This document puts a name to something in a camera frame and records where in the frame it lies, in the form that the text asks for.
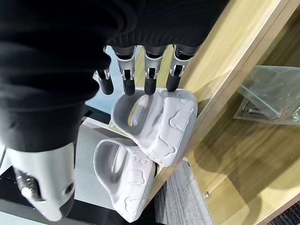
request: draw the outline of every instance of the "black fabric sleeve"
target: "black fabric sleeve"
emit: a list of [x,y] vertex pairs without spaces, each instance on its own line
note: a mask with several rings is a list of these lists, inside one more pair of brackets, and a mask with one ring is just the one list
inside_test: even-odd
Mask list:
[[99,88],[93,71],[110,64],[103,47],[130,28],[119,8],[97,0],[0,1],[0,137],[5,145],[45,151],[76,139],[84,102]]

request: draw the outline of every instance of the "robotic hand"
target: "robotic hand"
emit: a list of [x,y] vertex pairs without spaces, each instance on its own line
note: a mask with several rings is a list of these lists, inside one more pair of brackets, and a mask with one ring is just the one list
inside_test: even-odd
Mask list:
[[135,91],[135,47],[145,49],[145,93],[152,95],[166,46],[173,44],[167,89],[228,0],[0,1],[0,137],[19,189],[47,219],[74,201],[75,144],[84,102],[113,92],[110,45],[124,91]]

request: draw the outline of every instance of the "robotic finger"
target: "robotic finger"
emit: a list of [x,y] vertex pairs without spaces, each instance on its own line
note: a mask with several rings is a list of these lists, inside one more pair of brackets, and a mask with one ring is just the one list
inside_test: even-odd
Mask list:
[[198,49],[199,46],[190,47],[185,45],[174,45],[174,51],[170,64],[170,73],[166,83],[168,91],[175,91],[178,88],[180,79],[185,69]]
[[161,61],[167,46],[145,46],[145,93],[153,95],[156,89],[156,80],[160,70]]
[[126,95],[133,95],[135,93],[135,49],[136,46],[119,48],[112,47],[114,50],[120,73],[123,78],[123,87]]

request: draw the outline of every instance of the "embossed bone pattern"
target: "embossed bone pattern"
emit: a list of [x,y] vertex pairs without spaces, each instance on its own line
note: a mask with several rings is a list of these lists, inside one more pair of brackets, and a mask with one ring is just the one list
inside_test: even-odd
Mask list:
[[155,163],[132,140],[111,138],[97,145],[94,169],[113,208],[128,222],[137,220],[151,190]]
[[[128,119],[132,114],[131,125]],[[198,105],[188,90],[168,92],[159,88],[147,96],[137,88],[132,96],[121,96],[112,108],[115,126],[130,137],[154,162],[177,163],[191,137]]]

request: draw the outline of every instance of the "floor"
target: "floor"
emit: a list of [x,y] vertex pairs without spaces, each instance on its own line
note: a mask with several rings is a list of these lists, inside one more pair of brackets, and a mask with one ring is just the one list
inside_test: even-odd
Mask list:
[[187,161],[181,162],[154,200],[157,222],[168,225],[213,225]]

